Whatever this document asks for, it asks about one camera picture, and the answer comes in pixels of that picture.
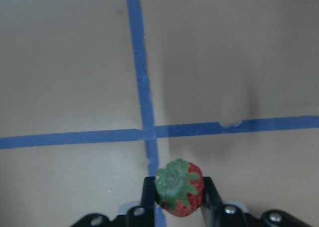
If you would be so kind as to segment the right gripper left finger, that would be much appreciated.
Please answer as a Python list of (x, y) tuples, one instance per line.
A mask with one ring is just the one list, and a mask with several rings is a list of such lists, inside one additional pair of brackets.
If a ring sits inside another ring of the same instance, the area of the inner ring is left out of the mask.
[(126, 213), (126, 227), (154, 227), (156, 225), (155, 205), (155, 177), (146, 177), (143, 182), (140, 203), (131, 207)]

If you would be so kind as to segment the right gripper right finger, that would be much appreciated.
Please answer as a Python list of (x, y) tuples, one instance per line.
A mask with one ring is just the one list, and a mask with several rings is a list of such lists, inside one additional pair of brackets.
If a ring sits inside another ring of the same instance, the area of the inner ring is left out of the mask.
[(212, 179), (204, 177), (203, 205), (201, 213), (206, 227), (247, 227), (247, 208), (235, 201), (224, 202)]

